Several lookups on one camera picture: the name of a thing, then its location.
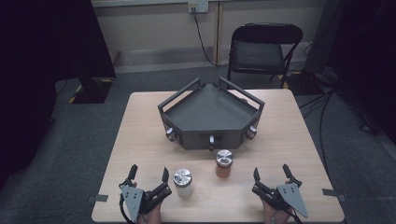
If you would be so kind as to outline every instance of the salt shaker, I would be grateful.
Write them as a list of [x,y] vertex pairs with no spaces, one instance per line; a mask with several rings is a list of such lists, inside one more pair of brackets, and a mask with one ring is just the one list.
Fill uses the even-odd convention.
[[174,174],[174,182],[177,194],[181,198],[189,198],[192,195],[192,175],[188,169],[178,169]]
[[219,178],[227,178],[231,173],[231,165],[233,165],[233,153],[223,149],[218,152],[216,157],[216,175]]

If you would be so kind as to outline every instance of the carpeted floor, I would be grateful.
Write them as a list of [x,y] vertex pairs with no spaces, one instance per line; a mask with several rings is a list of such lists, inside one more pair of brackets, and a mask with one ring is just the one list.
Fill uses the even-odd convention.
[[[93,223],[88,198],[99,191],[130,94],[177,91],[196,77],[214,82],[225,77],[226,70],[201,67],[118,75],[101,105],[70,105],[78,81],[59,82],[57,90],[62,91],[47,136],[31,164],[12,175],[0,193],[0,223]],[[269,77],[253,79],[238,77],[234,82],[245,89],[279,86]],[[304,105],[317,97],[300,95],[296,101]],[[342,95],[332,95],[323,116],[325,101],[316,102],[301,111],[347,223],[396,223],[395,146],[382,133],[361,131],[363,118]]]

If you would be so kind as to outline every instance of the human hand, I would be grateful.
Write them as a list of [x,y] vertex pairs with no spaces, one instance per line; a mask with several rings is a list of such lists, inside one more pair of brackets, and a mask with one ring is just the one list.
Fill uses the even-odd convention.
[[264,224],[285,224],[290,218],[290,215],[285,211],[276,210],[263,199],[262,206],[264,207]]
[[160,202],[157,204],[157,206],[154,207],[151,211],[149,211],[147,214],[142,214],[140,217],[137,219],[138,224],[161,224],[161,204],[163,202]]

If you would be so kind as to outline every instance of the light wood table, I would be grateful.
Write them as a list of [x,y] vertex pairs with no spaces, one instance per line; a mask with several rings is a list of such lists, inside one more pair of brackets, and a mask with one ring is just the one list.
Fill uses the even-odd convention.
[[[227,179],[216,176],[217,150],[185,150],[165,136],[157,105],[173,92],[133,93],[99,191],[108,195],[108,200],[95,203],[92,219],[124,222],[118,184],[136,164],[134,181],[144,190],[160,185],[163,167],[169,170],[173,193],[163,201],[163,222],[262,222],[262,202],[251,191],[253,171],[258,167],[262,183],[275,188],[287,180],[282,169],[286,163],[293,175],[303,181],[300,192],[309,218],[299,215],[302,222],[343,221],[344,213],[337,198],[322,193],[322,189],[332,189],[332,185],[291,92],[248,92],[262,99],[265,107],[255,138],[231,150],[234,161]],[[178,197],[173,183],[173,173],[179,168],[192,173],[193,194],[188,200]]]

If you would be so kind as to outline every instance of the silver lid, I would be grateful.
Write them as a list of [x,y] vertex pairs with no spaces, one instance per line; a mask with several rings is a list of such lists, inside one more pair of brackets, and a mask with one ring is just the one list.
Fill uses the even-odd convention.
[[178,187],[185,188],[192,181],[191,172],[188,169],[181,168],[176,170],[174,174],[174,182]]
[[233,163],[233,153],[227,149],[220,150],[216,161],[219,166],[228,167]]

